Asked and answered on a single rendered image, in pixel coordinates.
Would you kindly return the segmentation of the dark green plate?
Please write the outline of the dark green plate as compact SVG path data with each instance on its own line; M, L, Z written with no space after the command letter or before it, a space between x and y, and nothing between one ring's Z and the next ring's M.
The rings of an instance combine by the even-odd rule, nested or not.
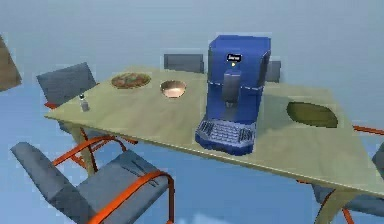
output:
M338 119L329 108L306 102L289 102L286 107L289 117L308 126L337 128Z

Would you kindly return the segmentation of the brown patterned plate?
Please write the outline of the brown patterned plate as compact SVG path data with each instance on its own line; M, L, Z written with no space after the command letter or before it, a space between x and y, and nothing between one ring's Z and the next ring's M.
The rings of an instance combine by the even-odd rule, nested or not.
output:
M123 73L114 77L111 84L118 89L134 89L147 85L151 77L145 73Z

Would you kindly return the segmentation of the blue coffee machine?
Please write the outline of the blue coffee machine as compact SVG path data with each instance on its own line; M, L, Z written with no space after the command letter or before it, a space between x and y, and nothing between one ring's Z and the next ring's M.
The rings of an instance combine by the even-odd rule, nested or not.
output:
M195 131L203 148L253 151L270 55L268 37L219 35L209 44L206 113Z

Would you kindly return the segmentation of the pale green dining table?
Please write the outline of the pale green dining table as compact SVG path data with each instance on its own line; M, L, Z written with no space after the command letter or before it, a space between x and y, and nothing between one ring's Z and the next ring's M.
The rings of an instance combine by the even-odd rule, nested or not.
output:
M268 83L257 121L257 137L252 153L232 156L206 150L194 140L195 130L206 107L207 78L203 74L146 69L151 81L144 87L121 90L104 81L86 91L90 109L83 112L73 98L47 113L47 118L114 135L134 138L162 147L271 172L300 180L320 148L313 126L296 123L287 115L289 102L306 102L331 109L339 129L352 126L331 93L325 89ZM179 98L167 98L160 85L167 80L186 84Z

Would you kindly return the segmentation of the grey pepper shaker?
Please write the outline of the grey pepper shaker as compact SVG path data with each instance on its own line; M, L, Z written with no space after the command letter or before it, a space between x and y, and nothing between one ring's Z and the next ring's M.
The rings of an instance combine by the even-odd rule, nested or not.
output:
M81 105L82 111L83 112L89 111L89 105L85 99L84 94L79 95L79 99L80 99L80 105Z

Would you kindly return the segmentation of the copper bowl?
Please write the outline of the copper bowl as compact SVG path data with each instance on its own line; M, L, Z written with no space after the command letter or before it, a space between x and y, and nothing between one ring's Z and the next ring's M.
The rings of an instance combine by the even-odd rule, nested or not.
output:
M179 80L167 80L160 85L160 90L167 98L179 98L186 91L186 84Z

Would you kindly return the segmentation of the brown wooden furniture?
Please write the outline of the brown wooden furniture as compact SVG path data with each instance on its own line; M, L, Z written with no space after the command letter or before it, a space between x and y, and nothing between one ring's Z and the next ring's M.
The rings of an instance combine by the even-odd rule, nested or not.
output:
M0 35L0 92L21 84L22 78Z

